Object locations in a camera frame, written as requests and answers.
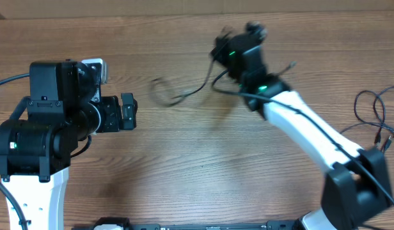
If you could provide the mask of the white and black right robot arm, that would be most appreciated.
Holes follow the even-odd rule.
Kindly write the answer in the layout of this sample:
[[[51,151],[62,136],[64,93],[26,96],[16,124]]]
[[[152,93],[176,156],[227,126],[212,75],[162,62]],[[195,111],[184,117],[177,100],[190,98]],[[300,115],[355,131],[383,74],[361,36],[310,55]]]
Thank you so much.
[[[212,59],[238,85],[236,95],[264,120],[285,132],[319,166],[324,189],[319,209],[296,220],[276,220],[268,229],[357,229],[388,208],[394,198],[382,150],[362,148],[313,112],[262,59],[267,30],[248,22],[243,33],[225,27]]]

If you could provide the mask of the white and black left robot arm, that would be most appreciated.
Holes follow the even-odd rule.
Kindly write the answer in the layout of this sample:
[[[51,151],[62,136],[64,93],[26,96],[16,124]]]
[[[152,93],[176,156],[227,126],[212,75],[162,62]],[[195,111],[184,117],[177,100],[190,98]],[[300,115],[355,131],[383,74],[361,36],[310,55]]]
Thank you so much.
[[[97,133],[133,130],[132,93],[102,96],[103,59],[35,61],[30,93],[0,125],[0,191],[11,229],[63,229],[71,160]]]

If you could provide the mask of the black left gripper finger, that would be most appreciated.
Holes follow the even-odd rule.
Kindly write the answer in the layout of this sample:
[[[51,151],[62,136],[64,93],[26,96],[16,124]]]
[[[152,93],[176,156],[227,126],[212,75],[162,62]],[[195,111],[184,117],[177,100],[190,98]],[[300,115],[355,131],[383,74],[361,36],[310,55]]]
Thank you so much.
[[[129,109],[130,107],[134,112],[137,111],[137,101],[132,93],[122,93],[121,99],[123,103],[122,109]]]
[[[121,130],[133,130],[137,127],[136,115],[131,112],[123,112]]]

